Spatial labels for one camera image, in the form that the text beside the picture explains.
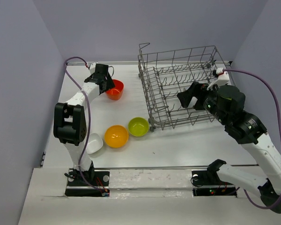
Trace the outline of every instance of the lavender wall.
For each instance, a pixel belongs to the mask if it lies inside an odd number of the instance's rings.
[[[31,0],[0,0],[0,225],[18,224],[49,134],[62,61]]]
[[[281,0],[269,0],[237,53],[233,67],[254,72],[273,87],[281,108]],[[254,78],[234,75],[247,95],[246,109],[259,116],[280,150],[274,101],[267,88]]]
[[[233,60],[266,0],[34,0],[63,57],[137,60],[146,51],[216,45]]]

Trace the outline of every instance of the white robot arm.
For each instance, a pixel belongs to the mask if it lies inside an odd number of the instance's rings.
[[[272,211],[281,213],[281,155],[260,119],[244,110],[245,95],[235,86],[228,85],[229,75],[222,68],[214,71],[217,80],[211,84],[194,82],[190,88],[178,93],[181,105],[187,108],[197,98],[195,110],[207,110],[225,126],[234,138],[259,164],[266,177],[252,175],[216,160],[207,168],[213,181],[232,183],[261,198]]]
[[[80,91],[65,103],[57,103],[54,110],[53,133],[64,144],[73,161],[73,169],[82,172],[89,171],[92,160],[84,154],[79,164],[79,158],[85,145],[87,125],[84,111],[87,108],[86,94],[89,103],[100,94],[114,87],[108,73],[108,65],[93,63],[89,67],[90,77],[85,79]]]

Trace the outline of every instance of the yellow-green bowl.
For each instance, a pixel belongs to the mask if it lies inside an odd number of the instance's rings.
[[[149,130],[149,123],[142,117],[135,117],[128,124],[129,133],[136,137],[144,136]]]

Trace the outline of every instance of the cable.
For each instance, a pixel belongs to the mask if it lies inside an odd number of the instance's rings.
[[[225,189],[222,190],[222,192],[225,192],[227,190],[227,182],[225,182]]]
[[[108,192],[108,190],[104,187],[104,185],[102,184],[102,182],[100,181],[100,179],[97,177],[97,180],[99,181],[101,187],[104,189],[105,192]]]
[[[219,185],[219,187],[215,190],[215,192],[217,192],[218,189],[220,189],[221,186],[222,186],[222,182],[220,181],[220,185]]]
[[[230,192],[230,193],[228,193],[228,194],[225,194],[225,195],[232,195],[232,194],[234,194],[236,191],[238,191],[239,189],[240,189],[240,187],[236,188],[234,191],[232,191],[232,192]]]
[[[201,186],[196,186],[196,185],[194,185],[193,184],[193,182],[192,182],[192,180],[193,180],[193,177],[191,178],[191,183],[192,183],[192,185],[194,186],[194,187],[196,187],[196,188],[200,188],[200,187],[202,187],[203,185],[201,185]]]
[[[97,180],[96,180],[96,183],[97,183],[97,186],[100,188],[100,192],[102,194],[102,190],[101,190],[100,184],[99,184],[99,182]]]
[[[239,70],[239,69],[224,69],[223,71],[237,72],[237,73],[242,73],[242,74],[247,74],[247,75],[253,76],[253,77],[257,78],[258,80],[260,80],[261,82],[263,82],[263,84],[269,89],[269,91],[271,92],[271,94],[272,94],[272,96],[274,98],[275,105],[276,105],[277,118],[278,118],[278,127],[279,127],[279,134],[280,134],[280,142],[281,142],[281,114],[280,114],[280,107],[279,107],[279,103],[278,103],[278,99],[276,97],[276,94],[275,94],[274,90],[271,88],[271,86],[263,78],[255,75],[253,73],[250,73],[250,72],[246,72],[246,71]],[[277,205],[279,205],[279,203],[281,202],[281,194],[280,194],[280,196],[277,198],[277,200],[272,205],[270,205],[270,206],[260,206],[260,205],[257,205],[256,203],[253,202],[253,200],[249,197],[249,195],[248,195],[246,190],[244,190],[244,193],[247,196],[247,198],[249,199],[249,201],[254,206],[256,206],[257,208],[260,208],[260,209],[264,209],[264,210],[271,210],[271,209],[275,208]]]
[[[101,189],[99,189],[99,188],[97,188],[97,187],[91,185],[91,184],[85,179],[85,177],[84,177],[84,175],[83,175],[83,173],[82,173],[82,170],[81,170],[81,166],[80,166],[80,163],[81,163],[81,160],[82,160],[82,156],[83,156],[83,154],[84,154],[84,152],[85,152],[85,150],[86,150],[86,147],[87,147],[87,145],[88,145],[88,142],[89,142],[90,120],[91,120],[91,118],[90,118],[90,105],[89,105],[89,98],[88,98],[87,94],[86,94],[84,91],[82,91],[82,87],[74,80],[74,78],[73,78],[73,77],[68,73],[68,71],[67,71],[67,62],[68,62],[69,60],[71,60],[71,59],[80,59],[80,60],[82,60],[82,61],[85,63],[85,66],[86,66],[87,68],[88,68],[88,65],[87,65],[88,63],[87,63],[83,58],[78,57],[78,56],[68,58],[68,59],[66,59],[65,62],[64,62],[66,74],[67,74],[68,77],[74,82],[74,84],[81,90],[81,92],[82,92],[83,95],[85,96],[86,104],[87,104],[87,107],[88,107],[88,114],[89,114],[88,134],[87,134],[87,136],[86,136],[86,140],[85,140],[85,144],[84,144],[82,153],[81,153],[81,155],[80,155],[80,157],[79,157],[79,160],[78,160],[78,169],[79,169],[79,173],[80,173],[82,179],[84,180],[84,182],[85,182],[87,185],[89,185],[90,187],[92,187],[92,188],[94,188],[94,189],[96,189],[96,190],[98,190],[98,191],[101,191]]]
[[[112,67],[112,75],[111,75],[111,77],[112,77],[114,74],[114,67],[113,66],[108,66],[108,67]]]

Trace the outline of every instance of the dish rack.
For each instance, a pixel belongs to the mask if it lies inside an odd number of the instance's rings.
[[[139,77],[145,94],[149,113],[150,131],[164,130],[178,125],[214,117],[208,111],[196,111],[192,107],[183,108],[177,94],[188,89],[192,82],[211,83],[215,62],[225,65],[215,46],[187,48],[166,52],[144,54],[142,50],[150,43],[139,44]]]

